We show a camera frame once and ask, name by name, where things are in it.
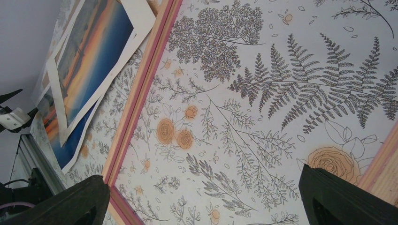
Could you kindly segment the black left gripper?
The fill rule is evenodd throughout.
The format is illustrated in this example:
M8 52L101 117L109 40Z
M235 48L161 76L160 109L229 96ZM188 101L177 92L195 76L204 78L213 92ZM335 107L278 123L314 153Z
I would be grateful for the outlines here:
M14 109L12 109L12 108L10 108L8 106L6 106L6 107L0 106L0 108L9 108L10 110L14 110ZM21 130L31 126L31 124L33 122L33 119L36 116L37 112L38 112L38 108L33 108L30 112L28 112L27 114L31 117L31 119L25 125L23 125L21 128L17 128L15 130L7 130L2 125L0 125L0 132L3 132L4 130L7 130L10 133L19 133Z

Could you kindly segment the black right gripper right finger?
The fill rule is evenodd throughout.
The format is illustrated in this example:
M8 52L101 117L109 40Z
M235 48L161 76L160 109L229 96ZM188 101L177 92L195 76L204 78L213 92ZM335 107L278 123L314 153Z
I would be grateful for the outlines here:
M321 168L304 165L299 191L311 225L396 225L398 209Z

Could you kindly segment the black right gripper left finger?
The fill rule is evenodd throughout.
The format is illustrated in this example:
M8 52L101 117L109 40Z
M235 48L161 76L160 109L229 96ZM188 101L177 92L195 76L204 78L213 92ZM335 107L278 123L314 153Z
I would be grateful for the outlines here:
M110 200L103 176L93 175L1 222L2 225L101 225Z

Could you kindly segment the pink wooden picture frame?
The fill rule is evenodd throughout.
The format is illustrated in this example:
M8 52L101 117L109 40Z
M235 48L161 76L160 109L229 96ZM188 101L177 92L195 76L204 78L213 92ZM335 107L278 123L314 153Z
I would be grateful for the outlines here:
M395 0L173 0L137 75L117 222L307 225L304 165L357 185L398 120Z

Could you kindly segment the white mat board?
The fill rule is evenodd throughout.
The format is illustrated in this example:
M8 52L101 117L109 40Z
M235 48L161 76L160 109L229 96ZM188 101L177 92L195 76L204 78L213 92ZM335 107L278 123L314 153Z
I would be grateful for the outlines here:
M80 0L46 62L64 144L150 33L145 0Z

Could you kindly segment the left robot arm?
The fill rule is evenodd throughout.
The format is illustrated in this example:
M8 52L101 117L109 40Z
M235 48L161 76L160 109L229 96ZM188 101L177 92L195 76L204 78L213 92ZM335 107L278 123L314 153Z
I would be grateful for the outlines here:
M31 126L38 112L33 108L25 113L20 108L0 107L0 131L19 133ZM38 168L33 168L28 179L16 179L0 184L0 215L18 214L51 198L53 193Z

